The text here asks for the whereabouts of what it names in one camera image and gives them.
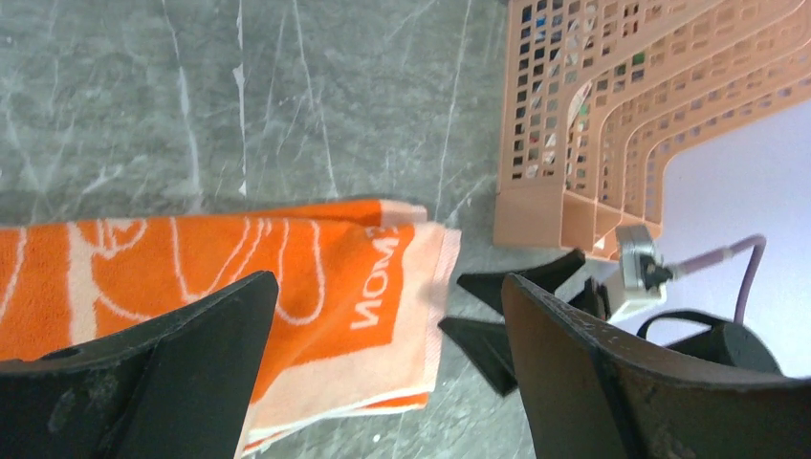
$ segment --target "black strap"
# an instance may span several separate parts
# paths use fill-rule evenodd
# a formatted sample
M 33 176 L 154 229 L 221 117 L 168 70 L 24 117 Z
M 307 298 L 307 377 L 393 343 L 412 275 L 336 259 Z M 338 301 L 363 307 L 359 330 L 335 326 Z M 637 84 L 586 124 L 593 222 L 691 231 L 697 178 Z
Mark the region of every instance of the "black strap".
M 670 311 L 669 313 L 663 313 L 659 316 L 654 316 L 646 320 L 645 323 L 639 327 L 639 331 L 636 332 L 636 336 L 641 339 L 645 339 L 647 337 L 647 329 L 650 327 L 650 324 L 653 323 L 654 320 L 658 320 L 660 318 L 680 318 L 690 322 L 703 323 L 704 325 L 709 325 L 711 327 L 716 327 L 722 323 L 727 323 L 727 320 L 724 320 L 723 318 L 699 313 L 698 311 Z

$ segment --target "peach plastic basket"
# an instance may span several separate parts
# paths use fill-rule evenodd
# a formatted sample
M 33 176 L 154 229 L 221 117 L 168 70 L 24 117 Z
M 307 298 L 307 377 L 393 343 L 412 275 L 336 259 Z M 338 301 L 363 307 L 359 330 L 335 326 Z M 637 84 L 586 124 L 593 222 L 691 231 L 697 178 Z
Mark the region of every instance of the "peach plastic basket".
M 618 225 L 661 233 L 661 187 L 648 184 L 661 184 L 661 174 L 646 175 L 644 145 L 683 125 L 664 121 L 681 116 L 674 104 L 811 40 L 802 0 L 516 0 L 508 8 L 494 242 L 579 247 L 603 259 L 617 256 Z M 693 111 L 714 110 L 702 107 Z M 655 167 L 664 171 L 662 161 Z

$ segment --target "white backdrop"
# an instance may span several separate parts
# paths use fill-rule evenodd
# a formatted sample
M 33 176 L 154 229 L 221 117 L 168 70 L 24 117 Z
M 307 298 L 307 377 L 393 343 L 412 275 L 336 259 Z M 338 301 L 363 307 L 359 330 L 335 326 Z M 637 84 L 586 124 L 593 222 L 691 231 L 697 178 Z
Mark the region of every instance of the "white backdrop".
M 811 376 L 811 102 L 704 143 L 673 159 L 666 173 L 666 262 L 762 232 L 768 246 L 745 323 L 787 376 Z M 749 254 L 669 285 L 655 311 L 694 308 L 732 317 Z M 652 314 L 620 326 L 636 332 Z M 667 343 L 695 333 L 663 320 L 649 337 Z

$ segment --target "towel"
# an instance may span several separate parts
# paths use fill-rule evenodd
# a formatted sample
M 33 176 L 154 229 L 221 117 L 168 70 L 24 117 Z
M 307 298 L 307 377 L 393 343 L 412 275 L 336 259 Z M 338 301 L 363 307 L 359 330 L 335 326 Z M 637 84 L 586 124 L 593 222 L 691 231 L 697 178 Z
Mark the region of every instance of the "towel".
M 35 360 L 275 273 L 249 454 L 320 419 L 424 407 L 458 231 L 367 200 L 0 229 L 0 360 Z

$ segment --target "marble countertop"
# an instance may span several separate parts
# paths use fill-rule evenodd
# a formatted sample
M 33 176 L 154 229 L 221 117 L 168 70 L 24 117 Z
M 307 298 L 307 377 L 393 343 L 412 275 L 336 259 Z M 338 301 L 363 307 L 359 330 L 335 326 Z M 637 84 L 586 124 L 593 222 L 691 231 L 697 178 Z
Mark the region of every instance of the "marble countertop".
M 551 260 L 491 244 L 505 13 L 495 0 L 5 1 L 0 223 L 385 196 L 463 230 L 459 273 Z M 451 292 L 453 315 L 495 318 L 486 309 Z M 532 456 L 518 395 L 495 396 L 447 342 L 426 410 L 321 422 L 263 457 Z

